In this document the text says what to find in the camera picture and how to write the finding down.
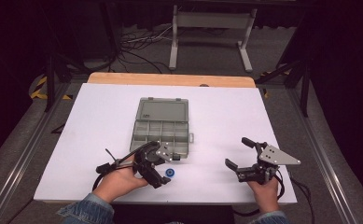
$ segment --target person's right hand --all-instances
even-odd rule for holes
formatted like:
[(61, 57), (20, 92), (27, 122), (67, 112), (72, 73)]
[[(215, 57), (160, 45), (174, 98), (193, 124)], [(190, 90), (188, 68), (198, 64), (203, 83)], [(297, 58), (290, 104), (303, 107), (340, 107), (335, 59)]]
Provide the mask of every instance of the person's right hand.
[(278, 181), (276, 178), (272, 178), (271, 181), (264, 185), (260, 185), (256, 181), (249, 181), (247, 184), (254, 191), (254, 197), (261, 213), (279, 210), (277, 202)]

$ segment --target gray floor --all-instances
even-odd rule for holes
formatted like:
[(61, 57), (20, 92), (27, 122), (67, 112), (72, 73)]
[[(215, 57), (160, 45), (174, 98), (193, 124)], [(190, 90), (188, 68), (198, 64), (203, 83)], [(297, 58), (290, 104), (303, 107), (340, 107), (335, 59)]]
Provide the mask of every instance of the gray floor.
[[(175, 74), (191, 75), (221, 75), (221, 76), (251, 76), (257, 78), (260, 73), (272, 71), (278, 62), (286, 43), (292, 36), (294, 29), (254, 29), (247, 45), (254, 72), (247, 74), (244, 71), (242, 61), (235, 43), (243, 33), (228, 30), (222, 35), (210, 35), (199, 30), (186, 31), (180, 37), (178, 51), (178, 65)], [(161, 42), (151, 45), (142, 50), (135, 50), (140, 56), (152, 62), (169, 61), (171, 42), (163, 39)], [(127, 61), (142, 62), (131, 55), (125, 54)], [(150, 64), (125, 63), (129, 72), (135, 73), (158, 73)], [(157, 64), (163, 73), (170, 73), (164, 66)], [(115, 62), (112, 66), (116, 72), (125, 72), (125, 68)], [(75, 78), (67, 86), (67, 94), (76, 98), (77, 92), (83, 78)], [(342, 213), (335, 203), (331, 191), (328, 189), (328, 180), (323, 175), (323, 170), (317, 163), (309, 134), (305, 131), (300, 112), (295, 109), (290, 90), (282, 86), (267, 86), (269, 97), (262, 98), (267, 108), (269, 118), (274, 129), (280, 148), (291, 155), (299, 158), (302, 165), (298, 167), (289, 166), (288, 170), (301, 183), (307, 185), (312, 192), (312, 203), (314, 207), (315, 223), (345, 223)], [(48, 120), (42, 137), (36, 140), (34, 155), (28, 160), (27, 169), (22, 170), (21, 179), (16, 180), (14, 190), (7, 195), (11, 196), (5, 201), (4, 210), (0, 211), (0, 223), (7, 223), (20, 210), (35, 193), (45, 166), (53, 149), (59, 139), (58, 134), (50, 133), (67, 121), (75, 100), (61, 100)], [(32, 136), (36, 135), (36, 127), (45, 117), (45, 100), (34, 99), (33, 104), (19, 122), (13, 133), (0, 149), (0, 192), (6, 184), (18, 159), (32, 144)], [(329, 127), (325, 121), (321, 107), (315, 98), (314, 89), (311, 87), (308, 104), (309, 118), (318, 145), (324, 150), (330, 167), (336, 174), (345, 200), (348, 202), (354, 220), (349, 223), (363, 223), (363, 188), (357, 181), (353, 172), (344, 160)], [(309, 205), (299, 189), (294, 187), (298, 203), (283, 205), (292, 223), (311, 222)], [(59, 223), (61, 218), (55, 212), (64, 204), (48, 204), (32, 201), (12, 221), (12, 223)], [(250, 211), (255, 205), (235, 206), (238, 211)], [(235, 223), (248, 223), (252, 217), (237, 217)]]

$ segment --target dark background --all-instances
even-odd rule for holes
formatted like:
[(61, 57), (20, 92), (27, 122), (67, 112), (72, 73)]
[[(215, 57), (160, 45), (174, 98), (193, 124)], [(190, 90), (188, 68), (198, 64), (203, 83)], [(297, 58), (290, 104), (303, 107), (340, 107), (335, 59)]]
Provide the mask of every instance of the dark background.
[[(0, 147), (31, 104), (30, 84), (43, 73), (52, 49), (80, 63), (111, 53), (96, 4), (38, 3), (0, 0)], [(113, 10), (126, 26), (151, 29), (171, 20), (171, 13), (158, 13), (164, 7)], [(363, 185), (363, 1), (327, 1), (325, 7), (324, 13), (306, 15), (301, 24), (300, 12), (259, 10), (256, 26), (300, 27), (280, 63), (312, 56), (317, 97), (343, 156)]]

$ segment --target hand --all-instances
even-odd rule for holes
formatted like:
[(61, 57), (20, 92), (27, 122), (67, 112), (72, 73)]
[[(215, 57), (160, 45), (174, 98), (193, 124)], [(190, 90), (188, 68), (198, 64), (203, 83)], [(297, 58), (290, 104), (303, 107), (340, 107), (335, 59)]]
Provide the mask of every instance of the hand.
[[(127, 161), (133, 161), (132, 155)], [(134, 176), (133, 168), (123, 168), (106, 175), (100, 185), (93, 191), (97, 197), (108, 203), (112, 203), (118, 197), (131, 192), (134, 189), (148, 185), (144, 178)]]
[(276, 178), (272, 178), (271, 181), (264, 185), (260, 185), (256, 181), (249, 181), (247, 184), (254, 191), (254, 197), (261, 213), (279, 210), (277, 202), (278, 181)]

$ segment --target metal rail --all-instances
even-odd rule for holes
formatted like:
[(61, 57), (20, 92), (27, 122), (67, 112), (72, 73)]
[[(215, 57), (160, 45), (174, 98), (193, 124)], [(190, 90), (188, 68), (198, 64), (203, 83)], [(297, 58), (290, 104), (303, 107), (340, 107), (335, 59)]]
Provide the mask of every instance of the metal rail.
[(21, 153), (21, 156), (16, 163), (15, 167), (10, 172), (6, 184), (3, 186), (3, 188), (0, 191), (0, 217), (2, 216), (4, 210), (7, 207), (7, 204), (9, 203), (10, 198), (12, 197), (13, 193), (15, 192), (15, 189), (21, 182), (21, 179), (24, 175), (24, 172), (27, 169), (27, 166), (29, 165), (32, 157), (35, 154), (36, 149), (38, 148), (38, 145), (40, 143), (41, 137), (43, 135), (43, 132), (45, 128), (47, 127), (48, 122), (50, 121), (53, 112), (56, 110), (57, 106), (59, 105), (60, 101), (62, 100), (65, 92), (67, 91), (69, 84), (62, 83), (59, 84), (59, 89), (56, 93), (56, 99), (51, 107), (51, 109), (45, 113), (41, 120), (38, 122), (35, 131), (33, 132), (33, 135), (29, 139), (29, 142), (27, 143), (27, 146), (25, 147), (24, 151)]
[(338, 209), (339, 214), (341, 215), (342, 222), (343, 223), (358, 223), (356, 220), (355, 215), (353, 214), (353, 211), (349, 205), (349, 202), (347, 201), (346, 195), (342, 189), (342, 185), (339, 182), (338, 177), (336, 176), (332, 165), (330, 164), (330, 161), (327, 157), (327, 154), (325, 150), (317, 143), (314, 131), (312, 129), (312, 124), (309, 121), (309, 119), (305, 118), (300, 111), (299, 106), (299, 96), (295, 89), (288, 89), (287, 90), (288, 96), (291, 99), (291, 102), (295, 108), (296, 111), (298, 111), (298, 115), (300, 118), (300, 121), (308, 134), (308, 137), (310, 139), (310, 143), (313, 148), (313, 154), (315, 157), (315, 160), (317, 161), (318, 167), (320, 168), (321, 174), (324, 177), (324, 180), (326, 181), (329, 193), (332, 196), (333, 202), (335, 202), (335, 205)]

